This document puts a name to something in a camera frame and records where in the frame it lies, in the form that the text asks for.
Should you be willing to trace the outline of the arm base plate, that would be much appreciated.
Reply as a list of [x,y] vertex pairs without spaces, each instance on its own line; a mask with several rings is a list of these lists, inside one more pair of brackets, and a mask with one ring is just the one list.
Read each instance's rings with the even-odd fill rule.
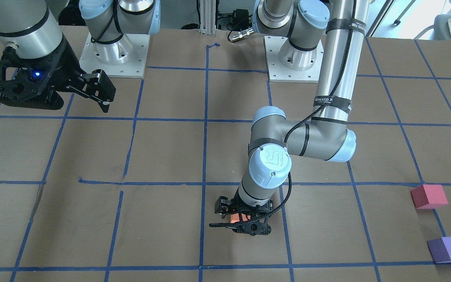
[[265,57],[270,82],[317,83],[323,61],[323,45],[301,51],[286,37],[265,36]]
[[149,34],[124,34],[120,41],[104,45],[92,43],[88,34],[80,66],[88,73],[102,69],[109,78],[143,78],[150,38]]

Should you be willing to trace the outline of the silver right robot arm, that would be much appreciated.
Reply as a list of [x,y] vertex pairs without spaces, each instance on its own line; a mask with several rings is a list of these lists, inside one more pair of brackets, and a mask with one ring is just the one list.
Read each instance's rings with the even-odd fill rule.
[[140,63],[129,35],[150,36],[161,26],[159,0],[81,0],[95,70],[80,66],[57,19],[44,0],[0,0],[0,103],[9,107],[59,110],[59,92],[72,92],[108,112],[116,88],[105,72]]

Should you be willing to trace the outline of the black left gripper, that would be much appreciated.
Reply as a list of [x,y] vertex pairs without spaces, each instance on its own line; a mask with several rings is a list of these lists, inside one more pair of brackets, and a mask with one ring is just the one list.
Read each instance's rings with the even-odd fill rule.
[[237,215],[238,221],[233,223],[210,223],[211,228],[229,228],[236,233],[248,235],[269,235],[271,226],[268,224],[274,210],[273,201],[268,200],[264,205],[250,206],[239,196],[228,200],[225,196],[219,196],[215,202],[215,214],[220,214],[222,219],[226,215]]

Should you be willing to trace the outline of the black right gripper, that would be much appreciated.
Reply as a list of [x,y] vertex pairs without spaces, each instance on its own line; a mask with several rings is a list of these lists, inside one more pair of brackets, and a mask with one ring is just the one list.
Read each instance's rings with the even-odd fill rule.
[[24,59],[8,43],[0,59],[0,103],[9,107],[59,110],[64,101],[58,92],[73,92],[95,101],[107,113],[116,88],[104,70],[85,73],[63,37],[50,54]]

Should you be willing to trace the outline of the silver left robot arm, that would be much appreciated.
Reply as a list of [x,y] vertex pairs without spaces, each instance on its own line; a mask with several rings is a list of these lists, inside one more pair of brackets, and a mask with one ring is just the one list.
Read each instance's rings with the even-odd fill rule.
[[275,207],[272,196],[292,185],[292,156],[345,163],[356,150],[356,135],[347,127],[370,0],[258,0],[253,12],[255,32],[286,38],[283,64],[291,69],[303,54],[314,55],[325,36],[321,72],[307,116],[289,120],[279,107],[258,109],[253,117],[248,165],[235,195],[221,196],[214,213],[236,222],[210,223],[248,235],[268,235],[270,217],[286,204],[291,190]]

